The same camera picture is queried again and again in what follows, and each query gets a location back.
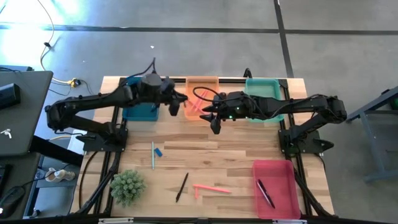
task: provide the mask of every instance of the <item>computer mouse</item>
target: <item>computer mouse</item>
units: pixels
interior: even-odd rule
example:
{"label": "computer mouse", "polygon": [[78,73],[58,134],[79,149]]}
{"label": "computer mouse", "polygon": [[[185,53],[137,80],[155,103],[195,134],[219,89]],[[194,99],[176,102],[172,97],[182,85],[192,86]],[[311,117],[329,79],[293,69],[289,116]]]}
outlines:
{"label": "computer mouse", "polygon": [[25,189],[21,186],[9,189],[0,199],[0,218],[8,218],[18,206],[18,202],[25,194]]}

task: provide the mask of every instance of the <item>desk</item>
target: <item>desk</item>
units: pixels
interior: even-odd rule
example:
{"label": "desk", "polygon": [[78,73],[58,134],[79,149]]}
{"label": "desk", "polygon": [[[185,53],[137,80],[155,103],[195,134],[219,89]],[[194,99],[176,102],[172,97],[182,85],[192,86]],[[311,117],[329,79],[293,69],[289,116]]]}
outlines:
{"label": "desk", "polygon": [[[6,185],[4,186],[3,194],[15,186],[34,180],[39,161],[40,154],[36,152],[28,153],[23,156],[0,157],[0,164],[12,165]],[[32,184],[33,183],[29,183],[25,186],[25,195],[21,202],[18,203],[15,212],[7,218],[7,220],[18,220],[24,216]]]}
{"label": "desk", "polygon": [[[120,77],[104,77],[102,93],[113,91]],[[304,80],[287,79],[291,98],[305,98]],[[240,91],[244,84],[220,83],[220,91]],[[185,92],[185,84],[177,83],[175,89]],[[252,163],[255,159],[284,159],[280,152],[277,131],[279,123],[252,123],[246,120],[227,121],[221,133],[214,135],[205,121],[188,121],[181,107],[176,117],[171,117],[166,106],[160,106],[157,122],[128,122],[129,137],[122,153],[119,172],[137,169],[144,176],[147,189],[132,207],[122,208],[114,202],[112,217],[211,217],[257,218],[252,186]],[[95,111],[94,120],[111,121],[113,108]],[[295,114],[296,124],[311,117],[310,113]],[[151,167],[151,142],[155,142],[163,157],[155,159]],[[91,154],[84,157],[81,172]],[[307,185],[324,208],[333,213],[328,184],[322,162],[314,155],[303,154]],[[104,153],[99,152],[87,168],[82,199],[85,202],[97,187]],[[175,203],[184,175],[189,178]],[[222,187],[230,195],[200,190],[196,200],[192,184]],[[75,191],[71,212],[78,210],[78,189]],[[304,210],[302,193],[297,187],[300,209]],[[101,212],[106,203],[102,199]]]}
{"label": "desk", "polygon": [[[34,136],[52,75],[50,71],[0,73],[0,86],[16,83],[21,88],[21,103],[0,110],[0,131],[8,128],[12,134],[12,139],[0,135],[0,164],[12,165],[3,195],[10,188],[34,179],[40,154],[77,166],[81,164],[81,155]],[[27,202],[34,206],[37,194],[30,197],[31,188],[32,184],[25,186],[25,195],[8,220],[21,219]],[[28,206],[27,214],[31,215],[33,206]]]}

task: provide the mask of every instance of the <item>plastic bin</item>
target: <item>plastic bin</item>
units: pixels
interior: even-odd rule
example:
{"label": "plastic bin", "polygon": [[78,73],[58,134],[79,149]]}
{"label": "plastic bin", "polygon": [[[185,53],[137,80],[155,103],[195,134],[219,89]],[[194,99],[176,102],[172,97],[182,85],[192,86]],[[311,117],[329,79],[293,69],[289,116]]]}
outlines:
{"label": "plastic bin", "polygon": [[[218,92],[218,77],[187,77],[185,80],[185,94],[188,96],[188,101],[186,101],[186,108],[184,109],[184,115],[188,120],[199,121],[201,118],[199,115],[208,114],[203,112],[201,109],[210,106],[211,102],[203,101],[197,98],[193,94],[193,89],[197,86],[203,86],[211,88],[212,90]],[[208,90],[197,90],[200,96],[206,99],[213,99],[214,93]]]}
{"label": "plastic bin", "polygon": [[[138,82],[141,77],[127,78],[127,84],[131,85]],[[157,121],[159,117],[159,109],[152,111],[153,103],[141,103],[139,105],[123,108],[123,118],[128,121]]]}
{"label": "plastic bin", "polygon": [[[264,198],[256,184],[264,184],[275,208]],[[291,161],[256,160],[253,163],[254,201],[257,215],[262,219],[299,219],[300,207]]]}
{"label": "plastic bin", "polygon": [[[273,97],[281,100],[279,82],[275,78],[248,78],[246,80],[244,92],[248,95],[256,95],[263,97]],[[250,119],[252,122],[279,122],[282,121],[284,115],[280,114],[272,119],[260,120]]]}

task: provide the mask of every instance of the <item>black pen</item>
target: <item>black pen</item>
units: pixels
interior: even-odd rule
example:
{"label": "black pen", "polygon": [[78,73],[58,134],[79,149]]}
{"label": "black pen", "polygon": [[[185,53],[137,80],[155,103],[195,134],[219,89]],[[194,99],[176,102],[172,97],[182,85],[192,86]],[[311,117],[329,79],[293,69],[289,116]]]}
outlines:
{"label": "black pen", "polygon": [[182,182],[182,185],[181,185],[180,191],[178,192],[178,194],[177,194],[177,197],[175,198],[175,203],[177,203],[177,202],[178,202],[178,200],[180,199],[180,196],[181,196],[182,190],[184,189],[185,183],[186,183],[186,181],[187,181],[187,178],[188,178],[188,174],[189,174],[189,173],[185,174],[185,178],[184,178],[184,181]]}
{"label": "black pen", "polygon": [[266,198],[268,204],[269,204],[270,206],[272,206],[272,208],[275,208],[275,205],[274,205],[274,203],[272,202],[271,197],[269,196],[269,194],[268,194],[266,188],[264,187],[264,184],[262,184],[262,182],[261,182],[260,179],[257,180],[257,185],[259,186],[259,188],[260,188],[260,190],[261,190],[263,196]]}

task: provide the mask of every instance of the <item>pink bin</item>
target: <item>pink bin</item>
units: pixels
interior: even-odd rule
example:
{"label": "pink bin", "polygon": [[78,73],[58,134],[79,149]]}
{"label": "pink bin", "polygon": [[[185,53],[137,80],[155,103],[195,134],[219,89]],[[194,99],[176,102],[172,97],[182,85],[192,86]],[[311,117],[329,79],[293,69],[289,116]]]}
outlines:
{"label": "pink bin", "polygon": [[[264,184],[275,208],[272,208],[256,180]],[[253,163],[254,200],[257,215],[261,219],[299,219],[300,207],[295,187],[291,161],[256,160]]]}

